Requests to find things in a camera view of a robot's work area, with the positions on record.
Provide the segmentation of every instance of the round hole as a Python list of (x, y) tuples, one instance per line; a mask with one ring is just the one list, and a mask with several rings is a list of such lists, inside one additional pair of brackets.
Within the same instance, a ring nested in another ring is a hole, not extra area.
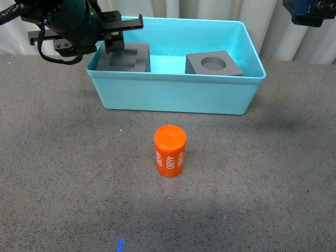
[(202, 59), (201, 65), (212, 71), (223, 70), (226, 67), (225, 61), (216, 57), (206, 57)]
[(319, 3), (317, 4), (317, 8), (318, 8), (318, 9), (322, 9), (323, 7), (324, 7), (323, 2), (319, 2)]

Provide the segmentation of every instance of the gray foam block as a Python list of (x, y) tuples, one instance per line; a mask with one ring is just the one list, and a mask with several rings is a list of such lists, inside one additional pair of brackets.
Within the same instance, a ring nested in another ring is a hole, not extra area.
[(233, 61), (227, 51), (187, 54), (185, 73), (197, 75), (243, 76), (242, 70)]
[(114, 51), (109, 54), (103, 49), (96, 70), (150, 72), (149, 44), (125, 43), (123, 51)]

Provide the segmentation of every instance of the orange cylinder lid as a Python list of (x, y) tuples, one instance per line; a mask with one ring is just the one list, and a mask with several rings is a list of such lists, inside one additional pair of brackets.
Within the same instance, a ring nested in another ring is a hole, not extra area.
[(154, 135), (156, 146), (164, 151), (176, 151), (187, 141), (187, 135), (180, 127), (166, 125), (159, 128)]

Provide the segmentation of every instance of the light blue bin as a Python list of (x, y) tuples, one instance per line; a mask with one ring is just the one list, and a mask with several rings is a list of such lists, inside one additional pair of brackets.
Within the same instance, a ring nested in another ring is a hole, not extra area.
[[(151, 72), (96, 71), (104, 44), (86, 70), (107, 109), (244, 114), (265, 70), (237, 21), (144, 18), (125, 41), (150, 44)], [(244, 76), (187, 75), (187, 54), (226, 50)]]

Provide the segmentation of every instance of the black cable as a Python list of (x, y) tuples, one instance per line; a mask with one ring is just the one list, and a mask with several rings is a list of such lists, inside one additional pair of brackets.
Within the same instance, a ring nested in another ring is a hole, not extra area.
[(74, 65), (74, 64), (79, 63), (82, 60), (82, 58), (83, 58), (82, 48), (76, 48), (78, 56), (75, 59), (70, 60), (70, 61), (64, 61), (62, 59), (53, 59), (53, 58), (50, 58), (50, 57), (44, 55), (43, 52), (42, 52), (42, 43), (43, 43), (43, 40), (44, 40), (44, 36), (46, 34), (46, 29), (45, 29), (44, 25), (38, 25), (38, 27), (41, 29), (41, 31), (38, 33), (37, 49), (38, 49), (38, 52), (40, 53), (42, 59), (44, 59), (48, 62), (65, 64), (65, 65)]
[(26, 12), (31, 10), (30, 5), (26, 4), (13, 4), (7, 9), (0, 12), (0, 25), (6, 24), (7, 22), (25, 14)]

